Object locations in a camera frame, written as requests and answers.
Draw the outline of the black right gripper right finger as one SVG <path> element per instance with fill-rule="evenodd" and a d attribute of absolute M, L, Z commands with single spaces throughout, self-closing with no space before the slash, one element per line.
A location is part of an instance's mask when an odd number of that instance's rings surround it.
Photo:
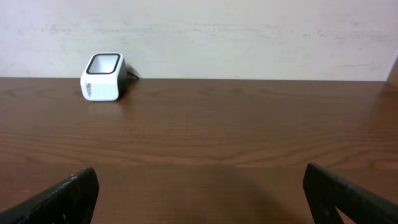
<path fill-rule="evenodd" d="M 315 223 L 343 223 L 339 211 L 355 223 L 397 223 L 397 204 L 316 163 L 307 165 L 303 189 Z"/>

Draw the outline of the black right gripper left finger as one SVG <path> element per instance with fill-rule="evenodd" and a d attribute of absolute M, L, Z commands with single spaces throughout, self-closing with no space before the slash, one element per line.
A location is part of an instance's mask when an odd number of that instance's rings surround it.
<path fill-rule="evenodd" d="M 1 223 L 90 223 L 98 193 L 96 172 L 86 168 L 1 212 Z"/>

